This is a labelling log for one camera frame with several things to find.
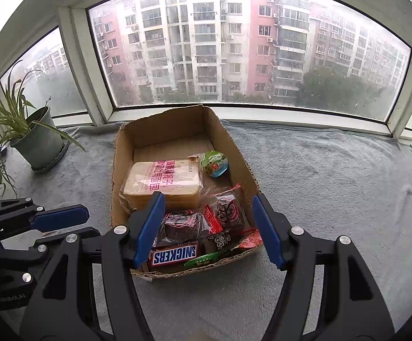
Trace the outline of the Snickers bar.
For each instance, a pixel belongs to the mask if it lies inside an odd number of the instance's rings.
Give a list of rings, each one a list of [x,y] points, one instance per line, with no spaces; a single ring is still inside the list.
[[[171,266],[197,258],[198,244],[187,243],[154,250],[149,259],[151,267]]]

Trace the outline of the green candy packet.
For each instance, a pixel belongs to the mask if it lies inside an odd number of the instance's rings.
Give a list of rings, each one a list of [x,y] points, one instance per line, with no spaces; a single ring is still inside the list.
[[[190,259],[189,261],[184,263],[184,268],[193,269],[193,268],[200,268],[200,267],[203,267],[203,266],[208,266],[210,264],[215,264],[223,256],[224,256],[224,252],[222,252],[222,251],[201,255],[199,257]]]

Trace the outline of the red date snack packet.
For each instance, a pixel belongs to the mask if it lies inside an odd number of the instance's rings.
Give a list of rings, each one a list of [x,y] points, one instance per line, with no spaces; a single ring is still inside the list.
[[[202,213],[185,210],[167,213],[154,239],[154,247],[165,247],[196,241],[209,236],[210,225]]]

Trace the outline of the black patterned candy packet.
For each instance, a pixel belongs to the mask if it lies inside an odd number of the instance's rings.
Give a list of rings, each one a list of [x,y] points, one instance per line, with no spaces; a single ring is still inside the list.
[[[215,253],[225,249],[232,241],[229,229],[210,235],[205,241],[206,253]]]

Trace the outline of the packaged bread loaf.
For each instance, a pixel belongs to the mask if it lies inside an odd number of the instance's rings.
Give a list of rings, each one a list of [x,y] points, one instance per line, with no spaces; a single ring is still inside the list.
[[[200,160],[134,163],[120,188],[120,202],[126,209],[143,209],[154,192],[165,196],[165,209],[185,210],[199,206],[204,188]]]

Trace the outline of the dark date snack packet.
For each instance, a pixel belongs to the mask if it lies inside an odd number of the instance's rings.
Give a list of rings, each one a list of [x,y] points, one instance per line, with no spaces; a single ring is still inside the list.
[[[229,189],[219,189],[217,192],[203,198],[203,215],[209,225],[211,235],[225,230],[239,232],[247,226],[247,217],[240,202],[242,186],[236,184]]]

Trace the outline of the yellow green jelly cup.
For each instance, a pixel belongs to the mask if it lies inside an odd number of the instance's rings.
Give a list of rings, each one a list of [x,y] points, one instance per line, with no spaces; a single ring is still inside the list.
[[[201,157],[201,168],[212,178],[218,178],[228,170],[228,158],[222,152],[211,150]]]

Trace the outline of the green plant pot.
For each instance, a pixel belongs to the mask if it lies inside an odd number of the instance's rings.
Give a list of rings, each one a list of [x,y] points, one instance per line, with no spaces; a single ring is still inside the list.
[[[52,169],[65,155],[69,143],[58,133],[40,125],[32,125],[30,131],[10,146],[30,164],[34,172],[43,173]]]

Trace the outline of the spider plant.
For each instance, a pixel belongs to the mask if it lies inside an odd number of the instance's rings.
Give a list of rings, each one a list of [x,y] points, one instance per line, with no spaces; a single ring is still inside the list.
[[[4,88],[4,98],[0,99],[0,128],[3,133],[0,137],[0,195],[4,195],[7,189],[11,189],[16,195],[15,180],[7,172],[6,162],[2,157],[2,151],[11,147],[14,139],[23,138],[32,125],[40,125],[58,133],[70,145],[75,145],[80,150],[84,147],[71,135],[57,128],[54,124],[48,105],[37,108],[25,96],[26,78],[33,73],[40,72],[39,68],[33,68],[23,78],[13,81],[12,76],[7,76]]]

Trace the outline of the grey towel mat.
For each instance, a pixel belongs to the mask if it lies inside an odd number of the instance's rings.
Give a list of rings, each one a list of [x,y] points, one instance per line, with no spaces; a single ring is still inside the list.
[[[412,147],[336,129],[250,123],[226,129],[276,211],[313,236],[352,239],[394,327],[402,327],[412,315]],[[116,126],[72,128],[79,146],[42,175],[9,151],[15,188],[7,195],[48,209],[81,203],[89,225],[108,231],[116,132]],[[206,272],[134,284],[156,340],[260,340],[284,277],[259,249]]]

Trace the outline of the brown cardboard box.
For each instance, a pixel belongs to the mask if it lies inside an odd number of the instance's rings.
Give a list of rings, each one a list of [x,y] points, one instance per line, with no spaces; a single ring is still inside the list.
[[[258,194],[241,151],[208,107],[172,109],[122,125],[115,142],[111,222],[136,223],[155,193],[164,202],[132,274],[186,276],[259,249]]]

